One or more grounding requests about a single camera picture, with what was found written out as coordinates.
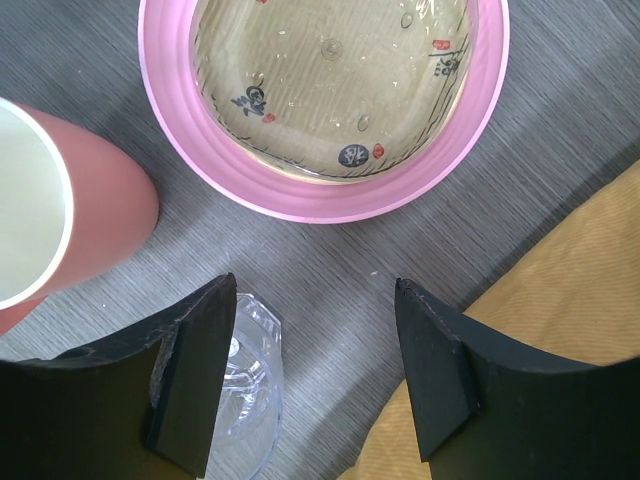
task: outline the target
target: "yellow fabric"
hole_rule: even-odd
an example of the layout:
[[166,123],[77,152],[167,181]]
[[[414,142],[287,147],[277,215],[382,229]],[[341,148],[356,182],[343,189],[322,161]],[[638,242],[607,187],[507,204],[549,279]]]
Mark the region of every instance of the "yellow fabric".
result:
[[[467,314],[537,348],[594,364],[640,354],[640,162],[573,212]],[[341,480],[430,479],[406,382]]]

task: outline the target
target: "textured floor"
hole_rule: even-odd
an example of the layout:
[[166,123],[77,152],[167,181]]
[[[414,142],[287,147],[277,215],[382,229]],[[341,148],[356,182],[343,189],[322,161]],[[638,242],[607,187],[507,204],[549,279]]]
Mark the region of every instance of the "textured floor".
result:
[[232,271],[284,321],[284,435],[263,478],[335,478],[402,378],[397,276],[465,307],[569,211],[640,158],[640,4],[512,5],[512,49],[478,145],[429,194],[346,226],[288,224],[219,195],[162,135],[140,79],[136,0],[5,0],[0,95],[51,111],[139,160],[163,201],[147,247],[51,297],[0,339],[48,357]]

